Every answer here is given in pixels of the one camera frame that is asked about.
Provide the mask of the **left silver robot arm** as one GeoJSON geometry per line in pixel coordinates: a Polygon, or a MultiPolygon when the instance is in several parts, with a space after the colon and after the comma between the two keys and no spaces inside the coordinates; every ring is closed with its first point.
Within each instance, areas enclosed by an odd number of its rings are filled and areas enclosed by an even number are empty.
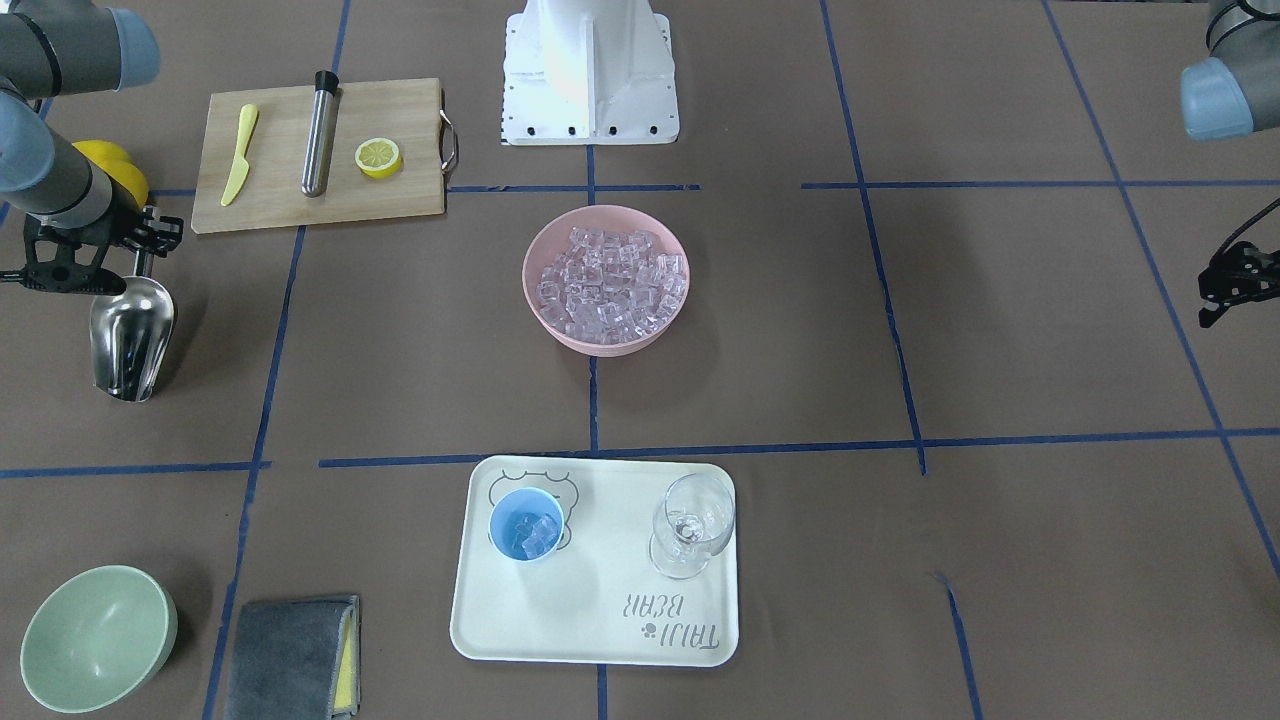
{"type": "MultiPolygon", "coordinates": [[[[1199,143],[1243,138],[1279,126],[1279,4],[1211,1],[1204,29],[1207,55],[1180,77],[1181,120],[1199,143]]],[[[1203,301],[1198,323],[1207,329],[1230,309],[1279,295],[1279,255],[1244,240],[1277,201],[1243,222],[1213,251],[1197,277],[1203,301]]]]}

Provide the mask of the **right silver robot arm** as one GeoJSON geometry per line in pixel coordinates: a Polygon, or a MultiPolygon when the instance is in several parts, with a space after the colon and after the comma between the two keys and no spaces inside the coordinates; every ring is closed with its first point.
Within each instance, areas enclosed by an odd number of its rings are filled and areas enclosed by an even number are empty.
{"type": "Polygon", "coordinates": [[[125,281],[108,254],[164,258],[180,245],[183,222],[92,161],[52,108],[152,83],[161,68],[155,31],[124,6],[5,1],[1,41],[1,193],[23,220],[20,263],[3,281],[45,293],[119,295],[125,281]]]}

